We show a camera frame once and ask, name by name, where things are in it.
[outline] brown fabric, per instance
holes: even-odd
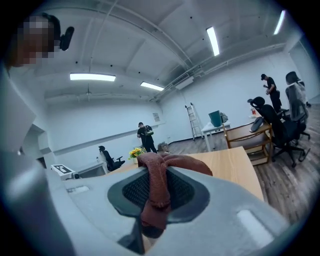
[[[166,219],[171,211],[167,187],[167,167],[174,166],[212,176],[210,168],[202,161],[188,155],[144,153],[137,157],[139,167],[149,170],[149,199],[141,213],[143,226],[166,228]]]

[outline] ceiling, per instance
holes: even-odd
[[[35,14],[55,15],[62,32],[75,28],[69,49],[16,72],[42,90],[48,104],[159,99],[183,74],[204,76],[253,51],[283,49],[292,26],[286,18],[273,35],[281,11],[270,0],[48,1]],[[220,50],[216,57],[206,33],[211,26]],[[89,71],[116,75],[116,80],[69,79],[71,72]],[[141,87],[142,81],[166,90]]]

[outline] step ladder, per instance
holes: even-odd
[[[201,131],[200,122],[195,112],[194,105],[190,102],[190,106],[185,105],[185,110],[190,121],[193,140],[198,136],[201,136],[202,139],[204,139],[205,136]]]

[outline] fluorescent light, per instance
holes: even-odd
[[[280,14],[278,24],[276,25],[275,31],[273,33],[274,35],[279,33],[279,30],[281,29],[282,23],[284,22],[284,19],[285,19],[285,14],[286,14],[286,11],[283,10]]]
[[[218,47],[218,41],[217,41],[215,29],[213,27],[209,27],[206,30],[206,32],[208,33],[208,36],[210,38],[214,56],[219,55],[219,47]]]
[[[113,82],[115,75],[93,73],[70,73],[70,80],[101,80]]]
[[[148,88],[151,88],[151,89],[155,89],[155,90],[158,90],[158,91],[162,91],[164,88],[160,87],[160,86],[156,86],[156,85],[153,85],[151,83],[147,83],[147,82],[142,82],[142,84],[140,84],[141,86],[143,87],[148,87]]]

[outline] ladder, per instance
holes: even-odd
[[[195,140],[195,138],[198,136],[201,136],[202,139],[204,139],[204,134],[201,131],[200,122],[196,115],[194,105],[190,102],[190,106],[185,105],[184,107],[190,121],[193,140]]]

